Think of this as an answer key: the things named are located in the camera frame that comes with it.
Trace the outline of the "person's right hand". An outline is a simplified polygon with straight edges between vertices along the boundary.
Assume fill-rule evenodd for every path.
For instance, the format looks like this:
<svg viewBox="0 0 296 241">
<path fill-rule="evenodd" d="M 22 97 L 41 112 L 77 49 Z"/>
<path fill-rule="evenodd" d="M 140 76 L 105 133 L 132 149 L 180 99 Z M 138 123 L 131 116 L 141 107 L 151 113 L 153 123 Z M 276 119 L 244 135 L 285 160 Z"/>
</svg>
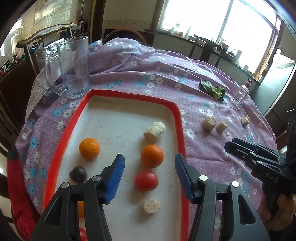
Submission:
<svg viewBox="0 0 296 241">
<path fill-rule="evenodd" d="M 271 213 L 267 208 L 267 198 L 265 194 L 262 194 L 260 205 L 258 207 L 258 213 L 265 225 L 266 230 L 269 232 L 283 230 L 288 227 L 292 222 L 292 218 L 295 214 L 295 195 L 287 197 L 281 194 L 277 199 L 280 215 L 271 218 Z"/>
</svg>

